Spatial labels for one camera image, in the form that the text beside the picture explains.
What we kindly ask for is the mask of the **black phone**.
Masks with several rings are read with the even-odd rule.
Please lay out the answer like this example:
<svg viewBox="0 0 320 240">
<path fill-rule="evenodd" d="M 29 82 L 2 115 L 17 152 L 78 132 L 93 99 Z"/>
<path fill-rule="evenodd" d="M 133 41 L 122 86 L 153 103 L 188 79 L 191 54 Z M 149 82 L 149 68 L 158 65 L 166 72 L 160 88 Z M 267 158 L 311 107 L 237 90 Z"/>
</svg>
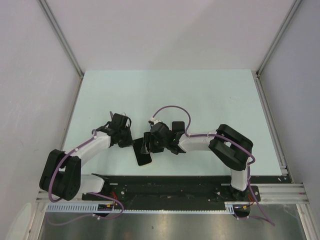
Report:
<svg viewBox="0 0 320 240">
<path fill-rule="evenodd" d="M 141 137 L 135 139 L 133 143 L 133 150 L 139 167 L 146 166 L 152 163 L 152 158 L 150 154 L 141 153 L 143 142 L 144 140 Z"/>
<path fill-rule="evenodd" d="M 185 122 L 184 121 L 173 121 L 171 123 L 171 130 L 173 132 L 184 132 L 185 131 Z"/>
</svg>

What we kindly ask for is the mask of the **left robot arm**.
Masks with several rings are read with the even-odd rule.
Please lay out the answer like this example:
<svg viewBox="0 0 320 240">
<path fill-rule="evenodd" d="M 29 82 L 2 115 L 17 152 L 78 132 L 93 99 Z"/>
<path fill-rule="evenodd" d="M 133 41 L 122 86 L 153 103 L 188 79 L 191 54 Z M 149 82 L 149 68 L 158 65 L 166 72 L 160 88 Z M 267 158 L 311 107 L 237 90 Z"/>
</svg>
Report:
<svg viewBox="0 0 320 240">
<path fill-rule="evenodd" d="M 97 154 L 117 145 L 131 147 L 134 143 L 131 133 L 132 120 L 125 114 L 114 113 L 106 124 L 93 129 L 85 142 L 69 151 L 52 150 L 47 157 L 39 187 L 48 193 L 52 203 L 70 201 L 78 194 L 94 194 L 105 200 L 111 188 L 103 177 L 83 174 L 82 167 Z"/>
</svg>

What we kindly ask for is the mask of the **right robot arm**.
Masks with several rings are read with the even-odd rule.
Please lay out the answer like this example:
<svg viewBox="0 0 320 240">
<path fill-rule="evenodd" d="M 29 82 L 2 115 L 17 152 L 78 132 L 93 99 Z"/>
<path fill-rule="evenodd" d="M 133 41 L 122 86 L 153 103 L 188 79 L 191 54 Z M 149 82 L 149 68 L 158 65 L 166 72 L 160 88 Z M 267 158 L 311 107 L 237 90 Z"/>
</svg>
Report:
<svg viewBox="0 0 320 240">
<path fill-rule="evenodd" d="M 253 142 L 230 126 L 221 124 L 214 132 L 188 135 L 183 121 L 174 121 L 169 128 L 160 121 L 150 121 L 150 131 L 145 132 L 140 152 L 142 154 L 161 153 L 165 149 L 178 155 L 192 151 L 211 151 L 225 166 L 230 168 L 230 194 L 242 201 L 249 194 L 249 159 Z"/>
</svg>

